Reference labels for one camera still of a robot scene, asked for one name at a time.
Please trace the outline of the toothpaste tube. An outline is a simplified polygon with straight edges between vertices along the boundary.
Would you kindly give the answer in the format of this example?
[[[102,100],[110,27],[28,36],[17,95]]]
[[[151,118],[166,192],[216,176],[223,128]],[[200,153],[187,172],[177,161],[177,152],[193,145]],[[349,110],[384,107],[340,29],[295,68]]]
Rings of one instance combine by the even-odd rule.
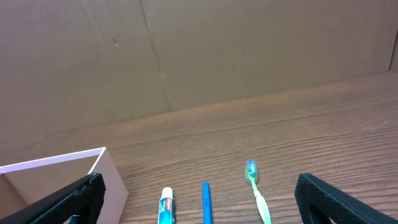
[[[174,194],[170,187],[162,189],[159,200],[158,224],[175,224]]]

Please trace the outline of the blue disposable razor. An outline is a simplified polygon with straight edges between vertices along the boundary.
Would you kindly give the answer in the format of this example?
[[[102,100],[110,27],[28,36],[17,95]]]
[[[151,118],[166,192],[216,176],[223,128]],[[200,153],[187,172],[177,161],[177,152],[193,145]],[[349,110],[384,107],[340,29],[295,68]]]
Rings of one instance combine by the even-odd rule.
[[[204,182],[202,185],[202,196],[203,196],[203,223],[212,224],[212,209],[211,209],[211,194],[210,185],[208,182]]]

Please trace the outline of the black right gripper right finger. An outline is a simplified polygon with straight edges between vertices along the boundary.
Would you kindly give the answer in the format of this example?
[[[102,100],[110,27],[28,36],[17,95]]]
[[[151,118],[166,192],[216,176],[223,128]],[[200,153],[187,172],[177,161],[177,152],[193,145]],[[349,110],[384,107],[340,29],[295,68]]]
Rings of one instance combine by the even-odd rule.
[[[300,174],[295,199],[304,224],[397,224],[397,220],[309,173]]]

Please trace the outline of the green toothbrush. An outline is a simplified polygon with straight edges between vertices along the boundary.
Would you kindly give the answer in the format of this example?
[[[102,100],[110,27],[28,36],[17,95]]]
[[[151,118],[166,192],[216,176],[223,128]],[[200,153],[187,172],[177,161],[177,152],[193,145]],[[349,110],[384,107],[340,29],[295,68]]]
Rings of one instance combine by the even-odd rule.
[[[254,198],[256,199],[257,209],[264,224],[272,224],[271,215],[265,198],[261,195],[257,188],[258,171],[255,160],[249,159],[246,161],[245,166],[245,179],[246,182],[251,184]]]

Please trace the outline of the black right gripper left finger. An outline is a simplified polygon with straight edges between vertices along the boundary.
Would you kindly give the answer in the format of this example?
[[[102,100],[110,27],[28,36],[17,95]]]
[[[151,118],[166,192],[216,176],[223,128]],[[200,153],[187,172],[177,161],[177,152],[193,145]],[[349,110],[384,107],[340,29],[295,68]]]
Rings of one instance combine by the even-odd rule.
[[[43,199],[1,219],[1,224],[95,224],[106,186],[100,173],[88,174]]]

